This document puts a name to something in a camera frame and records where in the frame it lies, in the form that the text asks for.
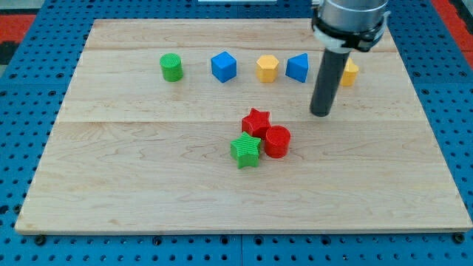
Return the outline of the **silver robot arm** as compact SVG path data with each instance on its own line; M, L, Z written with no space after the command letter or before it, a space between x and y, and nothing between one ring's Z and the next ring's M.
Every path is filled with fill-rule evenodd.
M313 0L313 35L331 52L368 52L387 28L387 5L387 0Z

